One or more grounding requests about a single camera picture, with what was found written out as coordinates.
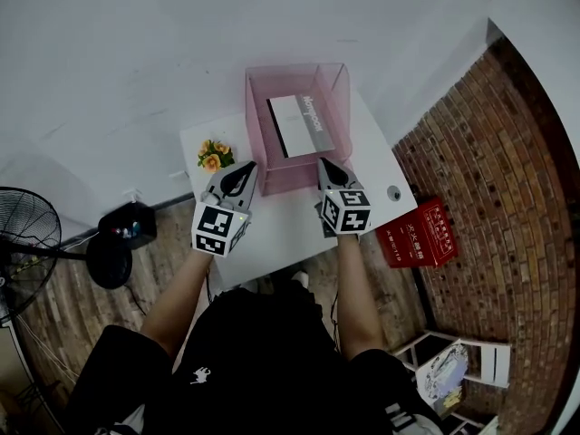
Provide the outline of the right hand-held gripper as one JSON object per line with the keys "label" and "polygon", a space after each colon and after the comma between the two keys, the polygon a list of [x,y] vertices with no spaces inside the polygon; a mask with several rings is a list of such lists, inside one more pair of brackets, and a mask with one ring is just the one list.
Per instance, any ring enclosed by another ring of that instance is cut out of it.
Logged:
{"label": "right hand-held gripper", "polygon": [[369,226],[371,204],[353,171],[333,159],[317,160],[318,197],[314,206],[325,238],[359,236]]}

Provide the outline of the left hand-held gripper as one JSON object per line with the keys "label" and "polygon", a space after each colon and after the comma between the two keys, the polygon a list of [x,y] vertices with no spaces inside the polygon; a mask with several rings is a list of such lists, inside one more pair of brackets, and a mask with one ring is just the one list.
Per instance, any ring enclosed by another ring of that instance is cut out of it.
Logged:
{"label": "left hand-held gripper", "polygon": [[[212,175],[207,192],[248,209],[254,195],[258,166],[247,160],[223,168]],[[192,247],[198,251],[226,257],[246,233],[251,214],[199,202],[191,227]]]}

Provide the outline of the pink transparent plastic box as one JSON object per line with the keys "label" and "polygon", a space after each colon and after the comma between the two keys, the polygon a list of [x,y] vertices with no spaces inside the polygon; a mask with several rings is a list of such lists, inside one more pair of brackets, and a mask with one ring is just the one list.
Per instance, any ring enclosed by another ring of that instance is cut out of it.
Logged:
{"label": "pink transparent plastic box", "polygon": [[[285,158],[276,135],[268,98],[312,94],[323,110],[335,150]],[[344,164],[351,156],[350,74],[343,63],[299,63],[246,69],[246,130],[258,186],[269,196],[317,184],[321,157]]]}

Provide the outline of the white book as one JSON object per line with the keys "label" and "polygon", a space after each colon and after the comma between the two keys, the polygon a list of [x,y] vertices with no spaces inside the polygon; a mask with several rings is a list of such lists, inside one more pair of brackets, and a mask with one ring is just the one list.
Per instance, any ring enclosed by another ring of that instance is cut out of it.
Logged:
{"label": "white book", "polygon": [[323,110],[312,94],[268,98],[266,104],[285,158],[335,150]]}

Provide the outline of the person's left forearm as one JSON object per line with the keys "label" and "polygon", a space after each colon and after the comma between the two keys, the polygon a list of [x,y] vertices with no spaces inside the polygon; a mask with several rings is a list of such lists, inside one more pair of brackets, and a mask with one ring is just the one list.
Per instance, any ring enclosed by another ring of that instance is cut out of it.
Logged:
{"label": "person's left forearm", "polygon": [[213,256],[192,250],[184,264],[147,313],[140,333],[174,362],[184,344]]}

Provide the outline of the person's right forearm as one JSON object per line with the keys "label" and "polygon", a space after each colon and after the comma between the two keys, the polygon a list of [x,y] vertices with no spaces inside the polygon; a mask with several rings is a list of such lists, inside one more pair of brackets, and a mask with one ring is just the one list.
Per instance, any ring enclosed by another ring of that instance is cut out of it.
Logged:
{"label": "person's right forearm", "polygon": [[358,238],[339,235],[337,241],[337,329],[341,353],[351,361],[368,350],[382,349],[384,336]]}

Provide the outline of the person's left hand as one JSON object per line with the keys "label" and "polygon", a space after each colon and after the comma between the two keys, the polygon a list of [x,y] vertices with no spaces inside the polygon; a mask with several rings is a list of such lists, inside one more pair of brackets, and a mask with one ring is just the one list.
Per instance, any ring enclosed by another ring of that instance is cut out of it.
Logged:
{"label": "person's left hand", "polygon": [[201,194],[200,201],[213,207],[224,208],[227,210],[233,209],[233,206],[230,202],[209,191],[204,191]]}

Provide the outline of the orange artificial flowers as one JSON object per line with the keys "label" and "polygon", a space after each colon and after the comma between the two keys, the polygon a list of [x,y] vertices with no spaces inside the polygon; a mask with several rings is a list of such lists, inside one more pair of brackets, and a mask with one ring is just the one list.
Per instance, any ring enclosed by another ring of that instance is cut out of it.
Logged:
{"label": "orange artificial flowers", "polygon": [[216,173],[235,163],[233,150],[225,143],[204,140],[198,151],[198,166],[209,173]]}

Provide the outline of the red fire equipment box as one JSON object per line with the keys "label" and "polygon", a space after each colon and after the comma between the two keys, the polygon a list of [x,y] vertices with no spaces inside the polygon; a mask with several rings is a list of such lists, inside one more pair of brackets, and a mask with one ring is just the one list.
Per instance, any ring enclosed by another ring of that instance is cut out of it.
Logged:
{"label": "red fire equipment box", "polygon": [[439,267],[459,255],[458,244],[439,197],[375,229],[389,267]]}

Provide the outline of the black box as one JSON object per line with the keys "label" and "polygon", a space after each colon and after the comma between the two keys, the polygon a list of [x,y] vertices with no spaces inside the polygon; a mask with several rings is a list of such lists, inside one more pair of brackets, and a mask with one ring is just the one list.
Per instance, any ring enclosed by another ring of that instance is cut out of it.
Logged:
{"label": "black box", "polygon": [[144,247],[157,237],[155,210],[140,201],[126,203],[103,216],[99,233],[131,250]]}

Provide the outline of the person's black shirt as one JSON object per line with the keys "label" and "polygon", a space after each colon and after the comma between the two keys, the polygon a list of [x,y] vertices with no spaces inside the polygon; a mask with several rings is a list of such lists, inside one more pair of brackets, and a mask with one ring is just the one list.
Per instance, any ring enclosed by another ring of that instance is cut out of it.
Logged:
{"label": "person's black shirt", "polygon": [[65,410],[67,435],[438,435],[402,363],[334,348],[317,305],[224,293],[179,366],[152,339],[107,326]]}

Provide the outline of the black standing fan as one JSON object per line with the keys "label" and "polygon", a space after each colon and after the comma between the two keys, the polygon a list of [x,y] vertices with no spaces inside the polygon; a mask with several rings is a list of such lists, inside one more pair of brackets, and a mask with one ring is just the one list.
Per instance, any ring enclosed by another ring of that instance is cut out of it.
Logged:
{"label": "black standing fan", "polygon": [[59,260],[82,261],[104,288],[126,284],[131,250],[97,234],[81,253],[62,245],[61,220],[40,195],[0,186],[0,325],[21,314],[44,290]]}

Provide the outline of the painted canvas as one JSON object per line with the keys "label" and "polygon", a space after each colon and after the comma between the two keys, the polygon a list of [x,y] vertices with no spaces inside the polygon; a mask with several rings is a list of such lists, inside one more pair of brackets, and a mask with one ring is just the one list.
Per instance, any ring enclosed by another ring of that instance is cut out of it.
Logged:
{"label": "painted canvas", "polygon": [[456,340],[434,353],[415,372],[419,395],[442,418],[463,400],[468,361],[466,347]]}

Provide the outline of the white wooden chair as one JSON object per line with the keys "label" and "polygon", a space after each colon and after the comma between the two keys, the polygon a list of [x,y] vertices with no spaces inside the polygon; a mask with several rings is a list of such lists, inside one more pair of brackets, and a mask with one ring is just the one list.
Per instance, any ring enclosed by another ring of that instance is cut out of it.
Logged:
{"label": "white wooden chair", "polygon": [[[418,367],[425,363],[434,353],[441,351],[446,345],[456,340],[459,340],[466,347],[469,359],[468,370],[463,379],[463,400],[466,393],[466,382],[484,384],[500,389],[506,389],[509,386],[511,347],[505,343],[483,342],[426,330],[419,337],[393,351],[392,354],[402,361],[416,383],[415,372]],[[459,414],[459,406],[451,414],[444,418],[441,417],[445,433],[448,435],[498,434],[497,416],[492,417],[489,421],[475,420]]]}

